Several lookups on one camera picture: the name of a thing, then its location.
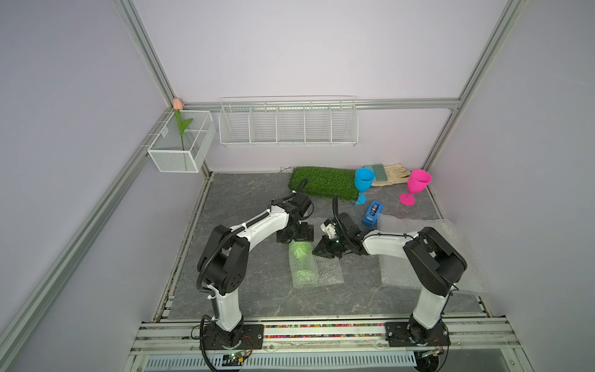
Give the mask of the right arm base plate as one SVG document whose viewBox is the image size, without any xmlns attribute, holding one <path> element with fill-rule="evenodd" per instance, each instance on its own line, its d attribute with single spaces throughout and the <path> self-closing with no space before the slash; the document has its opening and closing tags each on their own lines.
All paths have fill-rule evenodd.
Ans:
<svg viewBox="0 0 595 372">
<path fill-rule="evenodd" d="M 416 322 L 386 322 L 386 340 L 390 347 L 449 347 L 449 331 L 443 321 L 427 330 Z"/>
</svg>

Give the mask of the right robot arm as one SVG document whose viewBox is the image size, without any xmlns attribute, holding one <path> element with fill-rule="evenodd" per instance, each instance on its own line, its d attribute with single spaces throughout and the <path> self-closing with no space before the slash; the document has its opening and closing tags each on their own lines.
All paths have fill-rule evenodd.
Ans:
<svg viewBox="0 0 595 372">
<path fill-rule="evenodd" d="M 468 268 L 463 256 L 434 228 L 418 232 L 381 232 L 361 229 L 349 214 L 339 212 L 333 196 L 333 217 L 325 220 L 323 237 L 313 251 L 318 257 L 341 258 L 346 254 L 406 259 L 421 292 L 407 322 L 387 322 L 387 341 L 392 347 L 448 347 L 449 330 L 443 312 L 452 291 Z"/>
</svg>

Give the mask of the green plastic wine glass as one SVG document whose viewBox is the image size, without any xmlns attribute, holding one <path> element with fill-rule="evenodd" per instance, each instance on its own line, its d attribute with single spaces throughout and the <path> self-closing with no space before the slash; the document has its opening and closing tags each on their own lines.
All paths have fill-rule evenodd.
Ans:
<svg viewBox="0 0 595 372">
<path fill-rule="evenodd" d="M 290 269 L 296 288 L 314 286 L 319 280 L 319 271 L 311 253 L 310 242 L 291 242 L 289 246 Z"/>
</svg>

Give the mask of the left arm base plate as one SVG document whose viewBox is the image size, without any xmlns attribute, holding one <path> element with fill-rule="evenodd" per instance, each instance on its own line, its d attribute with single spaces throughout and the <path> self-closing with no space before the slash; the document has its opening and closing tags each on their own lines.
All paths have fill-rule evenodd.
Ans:
<svg viewBox="0 0 595 372">
<path fill-rule="evenodd" d="M 242 324 L 225 331 L 216 324 L 206 324 L 199 332 L 204 350 L 261 350 L 264 341 L 264 325 Z"/>
</svg>

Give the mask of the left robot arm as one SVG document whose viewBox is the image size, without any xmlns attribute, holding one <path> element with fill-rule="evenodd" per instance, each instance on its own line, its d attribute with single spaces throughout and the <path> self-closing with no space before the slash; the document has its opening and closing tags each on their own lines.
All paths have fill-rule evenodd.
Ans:
<svg viewBox="0 0 595 372">
<path fill-rule="evenodd" d="M 304 193 L 307 185 L 305 178 L 290 195 L 272 200 L 262 213 L 239 225 L 216 226 L 211 232 L 197 265 L 196 287 L 212 301 L 212 326 L 223 347 L 236 347 L 243 337 L 239 287 L 249 252 L 272 235 L 282 244 L 314 241 L 314 226 L 307 223 L 307 212 L 313 209 Z"/>
</svg>

